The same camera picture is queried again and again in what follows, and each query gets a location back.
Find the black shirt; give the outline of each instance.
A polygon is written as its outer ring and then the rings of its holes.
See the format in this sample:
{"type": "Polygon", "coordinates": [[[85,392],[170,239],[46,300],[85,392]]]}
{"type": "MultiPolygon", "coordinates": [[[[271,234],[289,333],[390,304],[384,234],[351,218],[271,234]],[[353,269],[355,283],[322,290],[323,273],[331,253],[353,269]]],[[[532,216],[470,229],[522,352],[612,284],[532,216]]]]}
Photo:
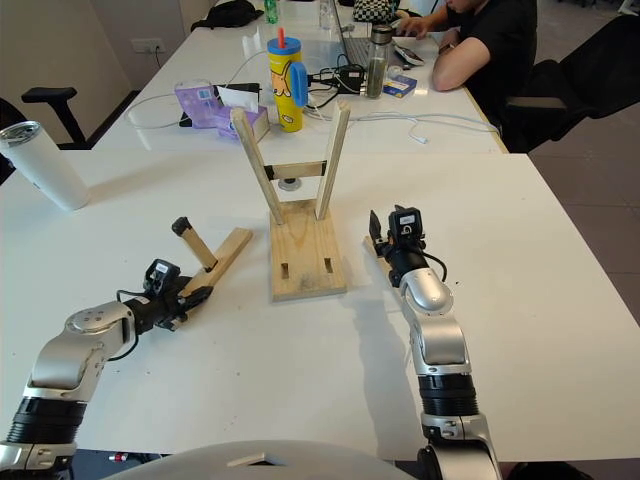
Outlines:
{"type": "Polygon", "coordinates": [[[450,27],[460,27],[460,41],[480,40],[491,60],[466,86],[490,121],[503,122],[506,97],[524,87],[536,56],[536,0],[489,0],[480,13],[456,13],[447,7],[450,27]]]}

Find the gray floor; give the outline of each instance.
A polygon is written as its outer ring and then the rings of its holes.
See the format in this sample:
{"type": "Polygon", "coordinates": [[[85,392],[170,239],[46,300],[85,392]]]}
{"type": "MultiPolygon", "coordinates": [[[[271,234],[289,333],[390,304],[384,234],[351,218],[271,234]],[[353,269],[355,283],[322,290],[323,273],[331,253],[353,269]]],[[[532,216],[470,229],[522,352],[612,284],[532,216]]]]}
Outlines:
{"type": "MultiPolygon", "coordinates": [[[[614,18],[617,7],[601,0],[584,9],[572,0],[538,0],[538,60],[562,59],[614,18]]],[[[640,324],[639,134],[636,105],[583,121],[560,142],[538,147],[531,158],[640,324]]],[[[80,452],[76,478],[99,479],[124,467],[109,464],[107,455],[80,452]]],[[[574,465],[597,480],[640,480],[640,459],[574,465]]]]}

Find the white thermos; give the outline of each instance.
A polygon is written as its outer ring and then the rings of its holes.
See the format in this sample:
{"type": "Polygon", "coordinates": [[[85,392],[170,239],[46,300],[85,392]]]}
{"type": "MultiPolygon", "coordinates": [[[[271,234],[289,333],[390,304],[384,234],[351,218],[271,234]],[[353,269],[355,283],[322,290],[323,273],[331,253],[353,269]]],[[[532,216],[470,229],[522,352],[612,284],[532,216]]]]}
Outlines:
{"type": "Polygon", "coordinates": [[[63,210],[83,207],[89,190],[38,122],[0,130],[0,153],[63,210]]]}

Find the cartoon cup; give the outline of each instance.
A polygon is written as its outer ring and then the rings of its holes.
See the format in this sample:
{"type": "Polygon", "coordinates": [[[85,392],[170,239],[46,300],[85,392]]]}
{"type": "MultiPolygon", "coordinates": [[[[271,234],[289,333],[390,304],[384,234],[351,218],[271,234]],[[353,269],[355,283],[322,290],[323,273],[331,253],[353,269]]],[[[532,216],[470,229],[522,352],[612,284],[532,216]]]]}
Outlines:
{"type": "Polygon", "coordinates": [[[267,42],[273,95],[278,107],[278,119],[285,132],[302,128],[302,108],[307,104],[307,70],[301,60],[300,40],[284,38],[284,48],[278,39],[267,42]]]}

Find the small box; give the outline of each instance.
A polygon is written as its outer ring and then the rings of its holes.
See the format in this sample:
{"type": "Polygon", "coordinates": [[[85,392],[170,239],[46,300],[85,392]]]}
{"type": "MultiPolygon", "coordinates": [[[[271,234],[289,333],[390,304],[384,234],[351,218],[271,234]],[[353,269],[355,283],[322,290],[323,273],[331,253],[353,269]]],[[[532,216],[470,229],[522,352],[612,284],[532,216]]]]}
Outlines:
{"type": "Polygon", "coordinates": [[[388,80],[382,87],[384,93],[393,95],[394,97],[402,98],[411,90],[416,88],[418,81],[415,78],[405,77],[398,75],[393,80],[388,80]]]}
{"type": "MultiPolygon", "coordinates": [[[[231,109],[234,107],[221,107],[216,112],[215,127],[218,130],[218,135],[227,138],[238,138],[233,123],[231,123],[231,109]]],[[[258,112],[247,112],[247,120],[253,130],[253,136],[256,137],[256,142],[259,142],[262,137],[269,131],[269,116],[267,115],[267,107],[258,107],[258,112]]]]}

